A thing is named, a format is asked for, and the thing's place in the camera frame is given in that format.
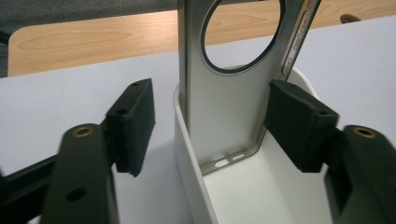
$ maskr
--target dark object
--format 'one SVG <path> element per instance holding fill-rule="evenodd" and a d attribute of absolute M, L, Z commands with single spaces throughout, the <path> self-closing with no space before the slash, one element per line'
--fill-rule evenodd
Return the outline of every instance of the dark object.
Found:
<path fill-rule="evenodd" d="M 1 178 L 0 223 L 40 214 L 41 223 L 119 222 L 110 167 L 122 161 L 124 172 L 140 173 L 155 123 L 151 79 L 130 85 L 107 114 L 112 109 L 123 110 L 120 126 L 108 118 L 78 125 L 64 134 L 58 155 Z M 132 140 L 124 146 L 122 138 Z"/>
<path fill-rule="evenodd" d="M 334 223 L 396 223 L 396 151 L 381 133 L 335 128 L 338 115 L 292 84 L 272 81 L 265 126 L 303 172 L 329 169 Z"/>

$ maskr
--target gray floor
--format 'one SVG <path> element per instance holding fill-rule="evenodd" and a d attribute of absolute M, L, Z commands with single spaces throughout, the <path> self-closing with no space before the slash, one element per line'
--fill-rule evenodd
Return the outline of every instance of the gray floor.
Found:
<path fill-rule="evenodd" d="M 253 0 L 224 0 L 222 4 Z M 0 30 L 12 34 L 36 24 L 177 9 L 177 0 L 0 0 Z M 0 77 L 7 76 L 7 46 L 0 45 Z"/>

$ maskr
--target circular hole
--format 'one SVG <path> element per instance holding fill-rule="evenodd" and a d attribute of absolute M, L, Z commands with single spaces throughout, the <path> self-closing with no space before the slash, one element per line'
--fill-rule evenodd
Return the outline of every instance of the circular hole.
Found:
<path fill-rule="evenodd" d="M 75 137 L 84 137 L 84 136 L 90 135 L 91 133 L 93 133 L 92 127 L 81 127 L 79 129 L 76 129 L 73 132 L 73 135 Z"/>
<path fill-rule="evenodd" d="M 85 189 L 83 188 L 78 188 L 78 189 L 73 189 L 66 195 L 66 199 L 69 202 L 75 202 L 80 200 L 82 197 L 85 195 Z"/>
<path fill-rule="evenodd" d="M 126 112 L 128 112 L 126 109 L 117 110 L 117 114 L 119 114 L 119 115 L 124 115 L 124 114 L 126 114 Z"/>
<path fill-rule="evenodd" d="M 350 23 L 350 22 L 355 22 L 355 21 L 361 21 L 358 17 L 351 15 L 351 14 L 344 14 L 340 17 L 341 23 Z"/>
<path fill-rule="evenodd" d="M 209 12 L 207 26 L 203 31 L 203 54 L 206 62 L 212 69 L 229 75 L 241 72 L 258 62 L 269 51 L 275 39 L 266 42 L 252 41 L 249 47 L 232 43 L 224 47 L 227 49 L 221 50 L 226 54 L 219 54 L 219 48 L 222 47 L 208 46 L 240 40 L 241 34 L 246 39 L 275 35 L 281 11 L 277 0 L 252 3 L 257 7 L 249 11 L 243 7 L 235 9 L 225 6 L 231 2 L 217 2 L 224 6 L 214 6 L 213 13 Z"/>
<path fill-rule="evenodd" d="M 353 131 L 362 137 L 366 137 L 366 138 L 376 137 L 376 134 L 373 131 L 366 128 L 355 128 Z"/>

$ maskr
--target wooden table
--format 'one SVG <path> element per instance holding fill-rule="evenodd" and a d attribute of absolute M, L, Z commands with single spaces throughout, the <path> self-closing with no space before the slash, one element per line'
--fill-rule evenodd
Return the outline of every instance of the wooden table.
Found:
<path fill-rule="evenodd" d="M 276 0 L 221 6 L 209 24 L 207 44 L 273 35 L 278 11 Z M 395 15 L 396 1 L 322 0 L 312 28 L 340 24 L 344 14 L 362 20 Z M 176 11 L 29 26 L 10 38 L 8 76 L 176 49 Z"/>

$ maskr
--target white plastic container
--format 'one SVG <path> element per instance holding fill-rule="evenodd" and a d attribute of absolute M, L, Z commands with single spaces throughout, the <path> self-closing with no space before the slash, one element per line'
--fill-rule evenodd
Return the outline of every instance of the white plastic container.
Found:
<path fill-rule="evenodd" d="M 316 96 L 293 69 L 289 82 Z M 175 90 L 176 155 L 194 223 L 332 223 L 324 173 L 303 174 L 267 132 L 252 157 L 202 176 Z"/>

